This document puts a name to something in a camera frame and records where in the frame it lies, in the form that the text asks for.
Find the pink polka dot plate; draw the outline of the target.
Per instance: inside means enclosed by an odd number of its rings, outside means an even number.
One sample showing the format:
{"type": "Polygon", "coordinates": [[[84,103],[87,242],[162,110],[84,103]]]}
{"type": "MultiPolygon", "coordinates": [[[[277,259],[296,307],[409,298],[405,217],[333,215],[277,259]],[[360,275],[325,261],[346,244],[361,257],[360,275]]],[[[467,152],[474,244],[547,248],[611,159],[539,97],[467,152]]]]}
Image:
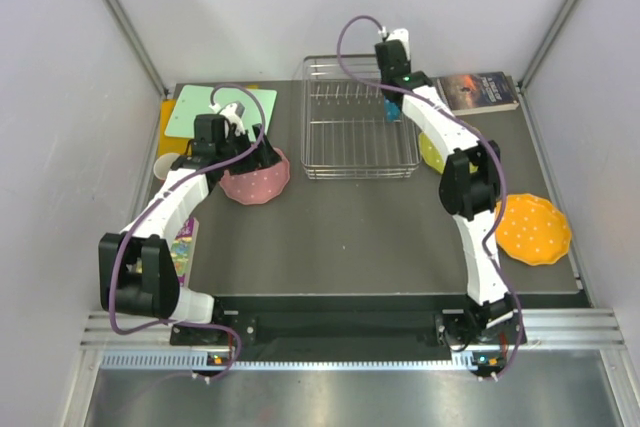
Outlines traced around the pink polka dot plate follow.
{"type": "Polygon", "coordinates": [[[219,182],[225,195],[242,205],[262,205],[278,197],[290,180],[290,163],[284,152],[276,148],[281,161],[276,165],[246,174],[226,172],[219,182]]]}

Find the blue polka dot plate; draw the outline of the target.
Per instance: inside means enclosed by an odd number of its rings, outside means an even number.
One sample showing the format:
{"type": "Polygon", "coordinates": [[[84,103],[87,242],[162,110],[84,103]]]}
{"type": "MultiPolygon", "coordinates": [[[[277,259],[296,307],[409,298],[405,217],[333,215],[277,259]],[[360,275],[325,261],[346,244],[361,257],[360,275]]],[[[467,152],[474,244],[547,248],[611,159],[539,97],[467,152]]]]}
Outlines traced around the blue polka dot plate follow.
{"type": "Polygon", "coordinates": [[[384,100],[385,119],[387,122],[395,122],[401,118],[400,108],[392,101],[384,100]]]}

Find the metal wire dish rack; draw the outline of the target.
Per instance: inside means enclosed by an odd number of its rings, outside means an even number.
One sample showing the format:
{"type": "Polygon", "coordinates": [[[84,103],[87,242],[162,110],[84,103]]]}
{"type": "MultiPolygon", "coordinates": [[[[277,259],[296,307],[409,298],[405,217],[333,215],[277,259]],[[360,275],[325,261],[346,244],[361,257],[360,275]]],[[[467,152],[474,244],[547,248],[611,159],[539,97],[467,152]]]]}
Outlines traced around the metal wire dish rack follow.
{"type": "Polygon", "coordinates": [[[313,180],[403,179],[418,168],[418,131],[387,115],[377,88],[351,79],[334,55],[302,63],[301,163],[313,180]]]}

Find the green polka dot plate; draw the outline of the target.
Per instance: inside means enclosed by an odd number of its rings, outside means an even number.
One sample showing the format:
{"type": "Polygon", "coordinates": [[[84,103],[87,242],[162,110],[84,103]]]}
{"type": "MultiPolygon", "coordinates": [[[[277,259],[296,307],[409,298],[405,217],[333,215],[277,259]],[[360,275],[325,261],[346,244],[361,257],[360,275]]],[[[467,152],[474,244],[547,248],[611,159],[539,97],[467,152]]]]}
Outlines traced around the green polka dot plate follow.
{"type": "Polygon", "coordinates": [[[418,148],[425,164],[438,174],[442,174],[445,167],[443,157],[438,152],[431,139],[424,133],[420,133],[418,136],[418,148]]]}

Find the orange polka dot plate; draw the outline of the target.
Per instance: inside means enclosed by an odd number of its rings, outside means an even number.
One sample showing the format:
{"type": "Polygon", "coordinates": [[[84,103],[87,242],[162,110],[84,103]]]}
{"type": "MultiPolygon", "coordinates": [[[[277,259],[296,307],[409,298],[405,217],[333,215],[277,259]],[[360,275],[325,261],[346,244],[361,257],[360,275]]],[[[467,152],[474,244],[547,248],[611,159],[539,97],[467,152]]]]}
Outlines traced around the orange polka dot plate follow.
{"type": "Polygon", "coordinates": [[[566,216],[549,200],[511,194],[496,242],[505,254],[528,266],[553,265],[568,254],[572,231],[566,216]]]}

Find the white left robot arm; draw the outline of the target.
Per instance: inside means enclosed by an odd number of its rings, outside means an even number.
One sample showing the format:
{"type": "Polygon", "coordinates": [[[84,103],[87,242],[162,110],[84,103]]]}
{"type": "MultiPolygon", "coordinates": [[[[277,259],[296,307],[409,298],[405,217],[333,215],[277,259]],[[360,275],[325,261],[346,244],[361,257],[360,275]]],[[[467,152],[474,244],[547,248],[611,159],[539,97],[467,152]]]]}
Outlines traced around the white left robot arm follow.
{"type": "Polygon", "coordinates": [[[194,334],[209,344],[224,337],[227,321],[215,312],[214,297],[180,283],[171,246],[226,173],[248,174],[283,161],[264,126],[258,123],[252,130],[249,134],[229,114],[198,115],[189,150],[170,164],[145,210],[120,232],[100,239],[100,302],[113,330],[119,329],[116,315],[121,313],[192,324],[194,334]]]}

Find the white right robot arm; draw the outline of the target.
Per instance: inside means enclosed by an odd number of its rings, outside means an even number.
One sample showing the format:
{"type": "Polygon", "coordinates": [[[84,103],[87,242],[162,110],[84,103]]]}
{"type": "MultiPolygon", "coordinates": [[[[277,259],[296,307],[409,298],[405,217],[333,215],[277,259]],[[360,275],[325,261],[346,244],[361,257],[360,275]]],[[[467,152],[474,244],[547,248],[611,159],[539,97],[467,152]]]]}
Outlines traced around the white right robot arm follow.
{"type": "Polygon", "coordinates": [[[407,40],[390,35],[375,45],[375,54],[384,97],[413,121],[444,162],[438,193],[462,240],[470,302],[467,331],[478,342],[490,342],[514,311],[495,236],[505,206],[499,147],[456,117],[434,82],[412,69],[407,40]]]}

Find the dark cover book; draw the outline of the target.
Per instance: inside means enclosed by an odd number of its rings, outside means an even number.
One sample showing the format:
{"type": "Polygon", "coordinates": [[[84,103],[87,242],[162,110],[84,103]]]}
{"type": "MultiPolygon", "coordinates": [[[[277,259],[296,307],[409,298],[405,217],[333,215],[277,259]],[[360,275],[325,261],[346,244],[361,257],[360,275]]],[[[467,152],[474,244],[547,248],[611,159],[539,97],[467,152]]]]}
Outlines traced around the dark cover book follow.
{"type": "Polygon", "coordinates": [[[456,116],[502,112],[519,106],[512,78],[501,71],[442,76],[436,79],[436,86],[456,116]]]}

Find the yellow cutting board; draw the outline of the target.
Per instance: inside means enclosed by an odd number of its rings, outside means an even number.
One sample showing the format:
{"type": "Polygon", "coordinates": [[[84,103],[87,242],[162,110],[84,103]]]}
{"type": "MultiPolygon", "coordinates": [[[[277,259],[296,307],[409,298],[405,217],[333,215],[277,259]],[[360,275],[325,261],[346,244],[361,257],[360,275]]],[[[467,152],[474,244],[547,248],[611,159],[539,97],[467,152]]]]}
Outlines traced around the yellow cutting board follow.
{"type": "Polygon", "coordinates": [[[240,103],[244,112],[240,119],[254,139],[251,127],[261,122],[256,103],[238,89],[186,85],[177,99],[164,101],[161,107],[157,156],[167,153],[182,153],[187,141],[193,138],[194,120],[197,115],[220,113],[231,103],[240,103]]]}

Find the orange mug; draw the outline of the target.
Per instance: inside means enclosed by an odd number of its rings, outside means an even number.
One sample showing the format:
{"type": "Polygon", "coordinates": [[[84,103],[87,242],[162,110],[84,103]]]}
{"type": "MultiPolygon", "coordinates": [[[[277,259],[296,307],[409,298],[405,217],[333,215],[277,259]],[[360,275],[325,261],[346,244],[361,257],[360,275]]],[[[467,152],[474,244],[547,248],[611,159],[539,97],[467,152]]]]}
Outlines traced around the orange mug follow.
{"type": "Polygon", "coordinates": [[[152,172],[156,179],[164,181],[173,163],[180,157],[179,153],[169,152],[161,155],[153,164],[152,172]]]}

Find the purple treehouse book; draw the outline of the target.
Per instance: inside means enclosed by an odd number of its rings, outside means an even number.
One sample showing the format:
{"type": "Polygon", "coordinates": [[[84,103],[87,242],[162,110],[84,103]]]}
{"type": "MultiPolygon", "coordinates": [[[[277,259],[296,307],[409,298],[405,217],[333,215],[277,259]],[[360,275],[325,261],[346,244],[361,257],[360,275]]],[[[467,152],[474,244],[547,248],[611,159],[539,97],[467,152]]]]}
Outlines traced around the purple treehouse book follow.
{"type": "Polygon", "coordinates": [[[188,285],[195,255],[198,229],[198,220],[194,217],[190,217],[178,231],[170,248],[178,281],[183,287],[188,285]]]}

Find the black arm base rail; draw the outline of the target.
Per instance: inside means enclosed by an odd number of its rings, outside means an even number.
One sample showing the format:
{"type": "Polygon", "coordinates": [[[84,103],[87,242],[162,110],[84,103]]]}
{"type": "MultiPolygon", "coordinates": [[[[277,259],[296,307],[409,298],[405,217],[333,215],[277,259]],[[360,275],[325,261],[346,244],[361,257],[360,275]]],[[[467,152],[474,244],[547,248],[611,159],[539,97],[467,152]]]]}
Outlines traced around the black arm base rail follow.
{"type": "Polygon", "coordinates": [[[283,339],[411,336],[444,345],[443,335],[465,346],[492,344],[500,335],[511,345],[526,341],[511,298],[478,306],[461,294],[223,296],[216,301],[214,320],[240,334],[246,347],[283,339]]]}

